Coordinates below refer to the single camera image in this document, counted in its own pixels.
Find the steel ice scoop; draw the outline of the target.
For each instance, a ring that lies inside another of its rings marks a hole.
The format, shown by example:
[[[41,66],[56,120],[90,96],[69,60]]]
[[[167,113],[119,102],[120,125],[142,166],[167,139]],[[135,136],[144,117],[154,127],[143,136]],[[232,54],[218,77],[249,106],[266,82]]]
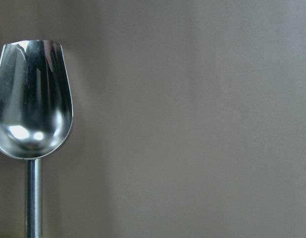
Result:
[[[42,160],[69,137],[71,90],[62,46],[52,40],[5,44],[0,56],[0,151],[25,162],[25,237],[40,238]]]

